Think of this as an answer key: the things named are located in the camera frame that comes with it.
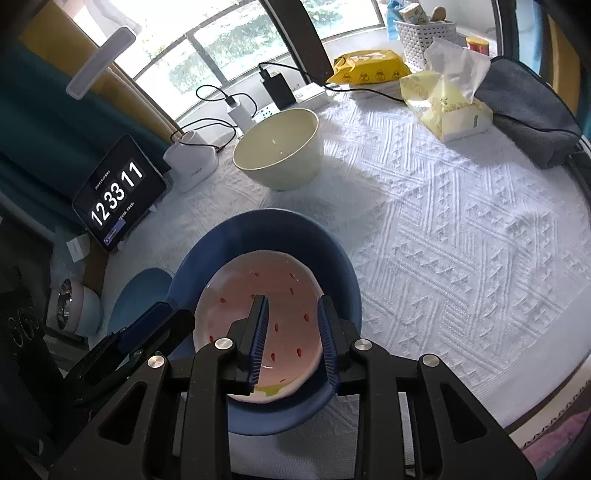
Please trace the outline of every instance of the gray towel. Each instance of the gray towel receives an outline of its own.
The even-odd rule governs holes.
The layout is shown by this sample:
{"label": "gray towel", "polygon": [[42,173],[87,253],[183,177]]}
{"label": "gray towel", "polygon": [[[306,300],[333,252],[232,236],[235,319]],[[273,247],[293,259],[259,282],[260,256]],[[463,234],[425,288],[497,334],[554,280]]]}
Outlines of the gray towel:
{"label": "gray towel", "polygon": [[526,65],[505,57],[491,60],[491,69],[476,91],[495,114],[509,115],[539,129],[495,115],[493,123],[540,168],[562,165],[579,149],[582,135],[573,114],[551,87]]}

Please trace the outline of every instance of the yellow lid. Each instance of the yellow lid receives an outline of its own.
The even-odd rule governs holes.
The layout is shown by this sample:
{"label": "yellow lid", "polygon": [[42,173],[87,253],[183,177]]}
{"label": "yellow lid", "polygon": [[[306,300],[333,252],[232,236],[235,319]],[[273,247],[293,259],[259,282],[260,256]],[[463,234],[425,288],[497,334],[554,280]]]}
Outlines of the yellow lid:
{"label": "yellow lid", "polygon": [[484,47],[489,46],[489,43],[484,38],[480,37],[466,37],[466,41],[468,43],[473,43],[474,45],[482,45]]}

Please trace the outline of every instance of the blue curtain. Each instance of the blue curtain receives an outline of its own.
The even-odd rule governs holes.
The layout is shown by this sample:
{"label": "blue curtain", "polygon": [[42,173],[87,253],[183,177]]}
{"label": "blue curtain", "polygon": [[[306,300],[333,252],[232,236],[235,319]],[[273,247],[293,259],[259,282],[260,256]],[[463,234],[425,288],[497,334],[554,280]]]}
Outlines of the blue curtain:
{"label": "blue curtain", "polygon": [[0,192],[42,225],[82,229],[77,189],[124,134],[165,172],[168,144],[96,94],[66,93],[70,77],[15,42],[0,56]]}

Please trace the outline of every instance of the tablecloth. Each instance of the tablecloth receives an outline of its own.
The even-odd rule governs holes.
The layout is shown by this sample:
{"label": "tablecloth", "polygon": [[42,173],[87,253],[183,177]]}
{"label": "tablecloth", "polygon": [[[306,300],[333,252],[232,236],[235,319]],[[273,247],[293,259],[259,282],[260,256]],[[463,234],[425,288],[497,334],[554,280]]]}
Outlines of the tablecloth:
{"label": "tablecloth", "polygon": [[[255,184],[231,144],[209,179],[175,190],[111,256],[103,305],[149,267],[176,271],[221,221],[301,212],[333,233],[358,276],[362,335],[391,353],[438,354],[506,425],[549,394],[590,348],[589,212],[562,168],[539,170],[496,128],[443,145],[403,105],[339,94],[317,113],[319,175],[292,192]],[[235,472],[350,478],[356,397],[289,432],[230,435]],[[410,441],[406,454],[410,456]]]}

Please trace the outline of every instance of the power adapter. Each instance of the power adapter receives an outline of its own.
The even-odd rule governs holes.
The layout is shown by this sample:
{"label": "power adapter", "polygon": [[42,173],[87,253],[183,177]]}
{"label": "power adapter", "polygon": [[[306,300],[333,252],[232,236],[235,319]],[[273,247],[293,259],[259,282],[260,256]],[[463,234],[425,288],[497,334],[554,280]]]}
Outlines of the power adapter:
{"label": "power adapter", "polygon": [[271,75],[267,70],[260,69],[260,74],[263,87],[265,87],[271,100],[273,100],[279,110],[283,110],[296,102],[296,97],[294,97],[290,86],[281,73]]}

